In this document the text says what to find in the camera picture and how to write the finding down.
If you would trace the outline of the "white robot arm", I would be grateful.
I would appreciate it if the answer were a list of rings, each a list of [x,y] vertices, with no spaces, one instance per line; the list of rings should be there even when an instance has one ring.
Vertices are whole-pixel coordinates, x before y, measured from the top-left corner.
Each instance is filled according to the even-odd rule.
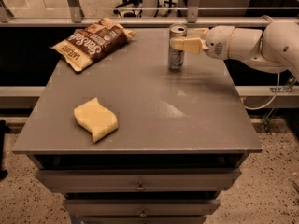
[[[213,59],[237,60],[266,72],[290,71],[299,80],[299,24],[272,21],[261,29],[216,26],[194,35],[170,39],[170,47],[191,54],[204,52]]]

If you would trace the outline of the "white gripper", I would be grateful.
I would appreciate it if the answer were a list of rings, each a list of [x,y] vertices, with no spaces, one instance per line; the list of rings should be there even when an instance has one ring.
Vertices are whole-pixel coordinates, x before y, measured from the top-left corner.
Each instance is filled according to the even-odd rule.
[[[234,26],[216,26],[211,28],[189,28],[187,37],[170,39],[173,49],[185,51],[190,54],[206,54],[214,59],[227,60],[229,43],[234,31]]]

